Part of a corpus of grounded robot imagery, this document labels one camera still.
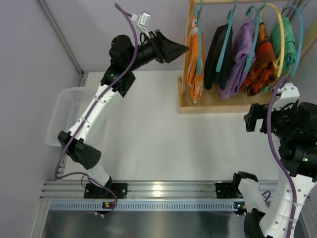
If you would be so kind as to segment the black trousers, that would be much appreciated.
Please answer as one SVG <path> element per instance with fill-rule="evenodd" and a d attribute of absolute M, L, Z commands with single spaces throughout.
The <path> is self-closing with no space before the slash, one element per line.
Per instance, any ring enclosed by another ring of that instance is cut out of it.
<path fill-rule="evenodd" d="M 219 72 L 216 71 L 220 53 L 225 40 L 228 24 L 221 25 L 217 28 L 211 46 L 208 51 L 204 66 L 204 80 L 205 89 L 211 90 L 213 85 L 218 85 L 219 89 L 224 90 L 226 87 L 229 74 L 234 65 L 233 53 L 232 53 L 232 35 L 233 31 L 230 28 L 227 45 L 224 52 L 222 66 Z"/>

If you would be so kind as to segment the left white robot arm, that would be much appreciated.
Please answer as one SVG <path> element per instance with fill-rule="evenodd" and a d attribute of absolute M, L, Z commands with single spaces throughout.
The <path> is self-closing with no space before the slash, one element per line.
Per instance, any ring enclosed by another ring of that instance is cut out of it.
<path fill-rule="evenodd" d="M 151 31 L 144 42 L 131 42 L 126 35 L 118 35 L 111 42 L 110 66 L 104 73 L 97 91 L 87 109 L 68 130 L 58 135 L 62 155 L 80 164 L 83 176 L 106 194 L 111 193 L 112 178 L 100 163 L 101 151 L 93 147 L 93 138 L 99 132 L 112 108 L 125 97 L 136 77 L 133 71 L 155 60 L 171 63 L 189 51 L 189 47 L 165 37 L 159 30 Z"/>

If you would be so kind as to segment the orange white trousers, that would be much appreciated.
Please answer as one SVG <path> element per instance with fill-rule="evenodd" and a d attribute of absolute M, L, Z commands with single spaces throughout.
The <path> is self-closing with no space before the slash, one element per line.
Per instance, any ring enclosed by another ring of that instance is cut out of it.
<path fill-rule="evenodd" d="M 202 100 L 204 95 L 204 53 L 201 53 L 201 74 L 197 73 L 198 51 L 199 51 L 199 27 L 196 23 L 197 17 L 194 16 L 191 28 L 189 62 L 185 70 L 187 76 L 187 84 L 190 87 L 190 95 L 193 103 Z"/>

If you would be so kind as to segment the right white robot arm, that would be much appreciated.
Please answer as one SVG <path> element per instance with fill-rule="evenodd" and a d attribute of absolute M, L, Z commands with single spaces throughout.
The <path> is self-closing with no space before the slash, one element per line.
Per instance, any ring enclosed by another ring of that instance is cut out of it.
<path fill-rule="evenodd" d="M 274 92 L 269 104 L 252 104 L 244 116 L 248 132 L 262 119 L 261 132 L 279 139 L 273 154 L 279 176 L 271 202 L 265 201 L 256 175 L 233 176 L 233 185 L 245 201 L 244 233 L 249 238 L 293 237 L 307 196 L 317 184 L 317 107 L 299 102 L 299 90 L 292 83 Z"/>

